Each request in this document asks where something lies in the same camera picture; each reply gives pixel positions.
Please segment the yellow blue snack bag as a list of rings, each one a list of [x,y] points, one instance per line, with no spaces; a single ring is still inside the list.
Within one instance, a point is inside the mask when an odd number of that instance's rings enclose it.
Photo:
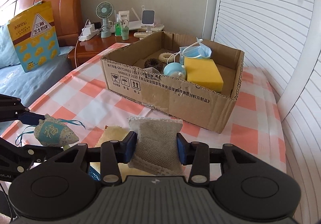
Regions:
[[[41,1],[13,17],[8,30],[20,64],[30,72],[60,55],[52,3]]]

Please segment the cream hair scrunchie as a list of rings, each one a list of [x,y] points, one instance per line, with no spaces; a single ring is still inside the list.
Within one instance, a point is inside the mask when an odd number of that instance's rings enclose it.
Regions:
[[[161,53],[158,59],[163,63],[172,63],[175,61],[175,54],[169,52]]]

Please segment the blue face mask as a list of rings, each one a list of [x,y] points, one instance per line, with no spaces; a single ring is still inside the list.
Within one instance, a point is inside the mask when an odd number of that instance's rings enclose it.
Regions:
[[[203,39],[196,39],[196,42],[189,46],[181,46],[179,52],[170,54],[165,63],[174,62],[176,56],[179,56],[179,62],[184,65],[185,58],[190,59],[209,59],[212,55],[210,47],[202,43]]]

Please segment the brown hair scrunchie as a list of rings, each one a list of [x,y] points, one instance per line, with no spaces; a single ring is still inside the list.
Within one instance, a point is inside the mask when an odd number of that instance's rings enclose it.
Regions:
[[[154,68],[161,72],[163,69],[163,63],[159,59],[149,58],[145,61],[144,68]]]

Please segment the checked pink white tablecloth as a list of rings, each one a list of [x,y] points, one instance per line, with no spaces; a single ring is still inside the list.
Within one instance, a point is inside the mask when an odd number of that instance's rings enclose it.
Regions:
[[[131,116],[162,118],[152,110],[106,89],[100,58],[94,57],[70,72],[29,105],[39,114],[78,120],[72,130],[82,143],[97,144],[106,127],[128,127]],[[220,148],[231,143],[257,158],[286,170],[286,148],[272,88],[260,69],[244,68],[238,100],[222,133],[183,123],[181,134],[189,142]]]

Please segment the wooden nightstand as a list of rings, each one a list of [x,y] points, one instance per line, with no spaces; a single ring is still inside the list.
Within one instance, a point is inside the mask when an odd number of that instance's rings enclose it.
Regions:
[[[137,41],[139,39],[134,37],[134,31],[129,32],[129,40],[127,41],[123,41],[122,37],[114,35],[108,38],[101,38],[99,35],[96,35],[89,41],[77,43],[77,46],[68,54],[68,59],[71,62],[72,68],[75,69],[115,43],[131,44]]]

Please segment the mint handheld fan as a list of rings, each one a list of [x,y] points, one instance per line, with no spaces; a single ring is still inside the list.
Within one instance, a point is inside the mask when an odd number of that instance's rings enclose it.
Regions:
[[[113,5],[110,2],[104,1],[97,5],[96,15],[102,20],[101,38],[108,38],[111,36],[111,27],[113,22],[109,20],[114,13]]]

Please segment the white router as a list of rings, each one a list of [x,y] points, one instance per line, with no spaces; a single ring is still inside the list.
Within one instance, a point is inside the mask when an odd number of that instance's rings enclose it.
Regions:
[[[129,22],[129,30],[140,30],[140,31],[145,32],[147,30],[147,26],[145,26],[141,23],[141,19],[139,18],[138,14],[134,8],[131,8],[131,11],[133,12],[133,14],[135,15],[137,20]],[[154,26],[151,26],[152,32],[159,32],[162,30],[164,30],[163,24],[154,24]]]

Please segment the white louvered door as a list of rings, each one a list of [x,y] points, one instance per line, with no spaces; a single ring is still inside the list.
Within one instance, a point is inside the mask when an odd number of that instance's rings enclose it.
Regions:
[[[302,191],[295,217],[320,220],[320,0],[216,0],[211,39],[241,49],[276,98],[287,172]]]

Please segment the white power strip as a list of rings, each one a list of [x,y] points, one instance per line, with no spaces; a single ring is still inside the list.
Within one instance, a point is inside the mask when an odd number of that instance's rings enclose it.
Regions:
[[[78,37],[78,40],[80,42],[89,41],[99,32],[100,32],[100,29],[95,28],[95,25],[91,23],[91,21],[88,19],[85,23],[84,28],[82,28],[82,31],[80,33],[80,36]]]

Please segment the white remote control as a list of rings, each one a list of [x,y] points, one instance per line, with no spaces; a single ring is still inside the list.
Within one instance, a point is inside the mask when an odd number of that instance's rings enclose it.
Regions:
[[[135,32],[134,37],[141,39],[141,38],[148,37],[151,34],[152,34],[152,32]]]

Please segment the white phone stand mirror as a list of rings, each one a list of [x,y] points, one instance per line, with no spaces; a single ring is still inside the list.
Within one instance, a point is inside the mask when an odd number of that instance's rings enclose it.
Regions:
[[[151,28],[154,26],[154,18],[155,11],[142,6],[141,24],[146,26],[147,32],[151,32]]]

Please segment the yellow cleaning cloth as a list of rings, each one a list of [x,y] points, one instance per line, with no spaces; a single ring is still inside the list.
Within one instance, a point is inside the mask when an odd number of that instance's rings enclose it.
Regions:
[[[111,140],[122,141],[127,136],[128,133],[129,133],[129,130],[127,128],[122,128],[120,126],[105,127],[95,147],[100,147],[101,144],[106,141],[111,141]]]

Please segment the yellow green sponge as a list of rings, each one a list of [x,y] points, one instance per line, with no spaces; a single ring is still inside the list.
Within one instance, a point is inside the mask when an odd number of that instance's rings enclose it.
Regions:
[[[224,81],[212,59],[184,59],[186,80],[212,91],[221,92]]]

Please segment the blue grey bedsheet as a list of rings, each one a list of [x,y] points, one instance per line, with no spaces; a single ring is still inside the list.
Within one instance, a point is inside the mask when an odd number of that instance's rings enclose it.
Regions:
[[[60,48],[60,55],[31,71],[24,72],[14,50],[7,25],[1,25],[1,94],[18,97],[29,107],[72,70],[68,59],[72,46]]]

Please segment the green bottle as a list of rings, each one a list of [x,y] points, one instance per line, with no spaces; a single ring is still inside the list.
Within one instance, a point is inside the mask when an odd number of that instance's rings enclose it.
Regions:
[[[121,37],[121,21],[116,21],[114,23],[114,28],[115,28],[115,36]]]

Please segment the grey mesh pouch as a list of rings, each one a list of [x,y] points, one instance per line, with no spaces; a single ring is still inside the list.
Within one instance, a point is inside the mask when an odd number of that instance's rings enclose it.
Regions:
[[[182,120],[130,117],[129,128],[137,134],[130,168],[156,176],[183,175],[177,148]]]

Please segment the mint green tube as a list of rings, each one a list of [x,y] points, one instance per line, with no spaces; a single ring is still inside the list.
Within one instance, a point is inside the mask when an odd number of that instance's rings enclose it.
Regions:
[[[123,41],[129,40],[129,21],[127,19],[123,19],[121,21],[121,37]]]

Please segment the light blue round toy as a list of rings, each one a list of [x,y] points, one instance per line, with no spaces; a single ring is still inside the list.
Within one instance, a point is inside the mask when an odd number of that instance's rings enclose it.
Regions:
[[[182,80],[185,80],[187,77],[184,66],[177,62],[167,64],[163,69],[163,74],[166,76],[180,78]]]

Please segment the cardboard box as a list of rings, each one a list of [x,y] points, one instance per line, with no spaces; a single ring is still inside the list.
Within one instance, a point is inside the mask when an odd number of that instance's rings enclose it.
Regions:
[[[211,59],[224,81],[220,93],[144,69],[147,59],[158,57],[161,52],[178,52],[182,46],[194,42],[196,38],[191,35],[161,31],[112,50],[101,57],[107,89],[191,124],[221,133],[241,88],[243,51],[217,42],[203,41],[212,50]]]

